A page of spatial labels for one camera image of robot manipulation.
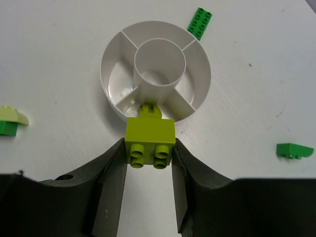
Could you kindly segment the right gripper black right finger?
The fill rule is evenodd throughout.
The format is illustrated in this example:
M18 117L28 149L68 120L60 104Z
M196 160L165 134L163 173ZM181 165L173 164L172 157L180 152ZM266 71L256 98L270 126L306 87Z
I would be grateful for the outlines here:
M232 180L194 157L180 140L172 151L178 233L183 237L313 237L315 179Z

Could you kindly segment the lime green square lego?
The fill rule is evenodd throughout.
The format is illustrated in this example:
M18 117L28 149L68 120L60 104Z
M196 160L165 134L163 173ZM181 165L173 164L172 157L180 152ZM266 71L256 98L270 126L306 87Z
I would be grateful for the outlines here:
M170 165L176 143L175 122L161 118L128 118L125 133L127 163L133 168Z

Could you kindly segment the dark green lego plate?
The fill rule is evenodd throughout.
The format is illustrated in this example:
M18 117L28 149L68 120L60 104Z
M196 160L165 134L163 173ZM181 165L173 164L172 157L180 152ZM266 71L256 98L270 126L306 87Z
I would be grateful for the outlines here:
M212 13L199 7L196 10L189 26L187 27L187 31L191 33L197 40L201 40L211 18Z

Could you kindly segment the white round divided container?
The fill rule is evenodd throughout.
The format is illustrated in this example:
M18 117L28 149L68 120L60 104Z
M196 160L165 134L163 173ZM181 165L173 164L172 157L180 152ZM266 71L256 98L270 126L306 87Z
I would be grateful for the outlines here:
M135 23L118 32L101 60L100 79L115 113L138 116L144 103L157 104L165 119L180 123L205 101L211 67L200 42L162 21Z

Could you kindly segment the pale green curved lego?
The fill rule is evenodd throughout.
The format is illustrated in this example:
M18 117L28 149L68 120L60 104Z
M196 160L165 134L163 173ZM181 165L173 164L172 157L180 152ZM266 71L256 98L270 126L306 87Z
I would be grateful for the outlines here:
M0 121L15 122L23 125L29 125L28 118L10 106L0 107Z

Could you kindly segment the dark green sloped lego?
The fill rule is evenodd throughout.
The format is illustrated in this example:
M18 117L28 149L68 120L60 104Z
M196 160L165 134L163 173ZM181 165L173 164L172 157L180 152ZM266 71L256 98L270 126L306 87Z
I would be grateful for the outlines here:
M276 155L282 158L301 159L308 158L314 153L314 148L297 145L293 143L283 143L276 145Z

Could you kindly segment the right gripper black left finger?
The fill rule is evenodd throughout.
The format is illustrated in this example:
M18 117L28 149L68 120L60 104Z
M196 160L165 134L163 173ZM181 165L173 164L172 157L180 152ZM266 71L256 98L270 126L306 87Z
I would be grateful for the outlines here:
M54 180L0 176L3 237L115 237L127 171L124 140Z

